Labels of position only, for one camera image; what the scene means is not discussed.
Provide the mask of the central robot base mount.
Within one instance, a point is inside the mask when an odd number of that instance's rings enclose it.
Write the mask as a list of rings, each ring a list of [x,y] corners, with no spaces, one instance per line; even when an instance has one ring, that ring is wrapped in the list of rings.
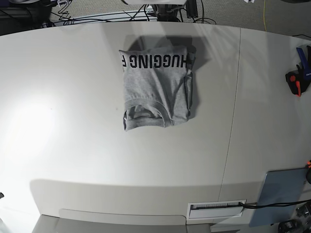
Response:
[[[181,4],[146,4],[144,6],[144,13],[147,20],[155,17],[160,22],[183,22],[181,9],[186,6],[187,0],[183,0]]]

